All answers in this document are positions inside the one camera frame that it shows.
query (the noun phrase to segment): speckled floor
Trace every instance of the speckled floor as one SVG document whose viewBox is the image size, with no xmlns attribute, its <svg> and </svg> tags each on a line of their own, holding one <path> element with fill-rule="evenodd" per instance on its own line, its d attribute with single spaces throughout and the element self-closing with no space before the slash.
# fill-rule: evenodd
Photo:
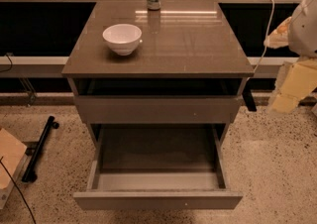
<svg viewBox="0 0 317 224">
<path fill-rule="evenodd" d="M 18 181 L 38 223 L 317 223 L 317 118 L 311 107 L 282 117 L 242 107 L 223 145 L 231 189 L 244 198 L 235 210 L 83 211 L 72 194 L 86 187 L 94 146 L 74 106 L 0 106 L 0 125 L 21 141 L 37 140 L 49 115 L 53 130 L 38 180 Z M 0 223 L 32 223 L 18 191 Z"/>
</svg>

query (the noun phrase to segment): open drawer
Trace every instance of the open drawer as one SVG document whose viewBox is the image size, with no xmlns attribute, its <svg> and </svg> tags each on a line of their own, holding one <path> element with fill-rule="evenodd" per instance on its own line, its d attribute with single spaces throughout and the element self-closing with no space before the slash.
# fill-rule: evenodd
<svg viewBox="0 0 317 224">
<path fill-rule="evenodd" d="M 87 124 L 232 123 L 239 98 L 105 98 L 77 96 L 81 120 Z"/>
<path fill-rule="evenodd" d="M 212 125 L 102 126 L 82 209 L 234 209 Z"/>
</svg>

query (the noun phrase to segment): cable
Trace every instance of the cable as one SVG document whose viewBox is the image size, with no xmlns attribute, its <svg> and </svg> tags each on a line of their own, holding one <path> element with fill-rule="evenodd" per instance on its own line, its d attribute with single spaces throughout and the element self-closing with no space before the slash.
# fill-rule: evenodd
<svg viewBox="0 0 317 224">
<path fill-rule="evenodd" d="M 268 31 L 269 31 L 269 27 L 270 27 L 270 23 L 271 23 L 271 19 L 273 18 L 273 14 L 274 14 L 274 10 L 275 10 L 275 2 L 274 0 L 270 0 L 271 1 L 271 12 L 270 12 L 270 16 L 269 16 L 269 20 L 268 20 L 268 23 L 267 23 L 267 27 L 266 27 L 266 32 L 265 32 L 265 38 L 268 37 Z M 264 52 L 262 53 L 255 69 L 254 69 L 254 73 L 256 73 L 259 65 L 261 64 L 265 54 L 266 54 L 266 50 L 267 50 L 267 45 L 264 45 Z"/>
<path fill-rule="evenodd" d="M 9 60 L 9 62 L 10 62 L 10 66 L 9 66 L 9 68 L 7 68 L 7 69 L 0 70 L 0 72 L 9 71 L 9 70 L 12 69 L 12 66 L 13 66 L 12 61 L 11 61 L 10 57 L 8 56 L 8 54 L 5 54 L 5 56 L 8 58 L 8 60 Z"/>
<path fill-rule="evenodd" d="M 31 211 L 31 209 L 30 209 L 30 207 L 29 207 L 29 205 L 28 205 L 28 203 L 27 203 L 25 197 L 23 196 L 23 194 L 22 194 L 20 188 L 18 187 L 17 183 L 14 181 L 13 177 L 11 176 L 11 174 L 8 172 L 7 168 L 6 168 L 6 167 L 4 166 L 4 164 L 2 163 L 2 159 L 3 159 L 3 157 L 1 157 L 1 159 L 0 159 L 0 164 L 2 165 L 3 169 L 8 173 L 8 175 L 10 176 L 10 178 L 11 178 L 13 184 L 16 186 L 16 188 L 17 188 L 18 191 L 20 192 L 20 194 L 21 194 L 21 196 L 22 196 L 22 199 L 23 199 L 24 203 L 26 204 L 26 206 L 28 207 L 28 210 L 29 210 L 29 212 L 30 212 L 30 214 L 31 214 L 31 217 L 32 217 L 32 219 L 33 219 L 33 223 L 37 224 L 36 219 L 35 219 L 35 217 L 34 217 L 32 211 Z"/>
</svg>

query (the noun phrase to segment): cabinet top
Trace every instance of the cabinet top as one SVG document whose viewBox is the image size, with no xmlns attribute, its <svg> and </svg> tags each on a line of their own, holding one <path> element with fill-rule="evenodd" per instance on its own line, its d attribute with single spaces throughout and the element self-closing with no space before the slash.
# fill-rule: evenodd
<svg viewBox="0 0 317 224">
<path fill-rule="evenodd" d="M 103 40 L 115 24 L 142 30 L 142 42 L 118 56 Z M 62 74 L 68 77 L 247 77 L 253 75 L 216 0 L 99 0 Z"/>
</svg>

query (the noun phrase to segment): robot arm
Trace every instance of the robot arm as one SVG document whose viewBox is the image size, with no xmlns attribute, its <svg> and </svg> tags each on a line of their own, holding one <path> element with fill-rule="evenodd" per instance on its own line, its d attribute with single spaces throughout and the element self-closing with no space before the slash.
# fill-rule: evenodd
<svg viewBox="0 0 317 224">
<path fill-rule="evenodd" d="M 317 0 L 303 0 L 294 10 L 288 28 L 289 49 L 317 58 Z"/>
<path fill-rule="evenodd" d="M 278 113 L 291 112 L 317 87 L 317 0 L 303 0 L 298 5 L 285 33 L 289 49 L 299 54 L 300 59 L 280 68 L 268 104 L 268 111 Z"/>
</svg>

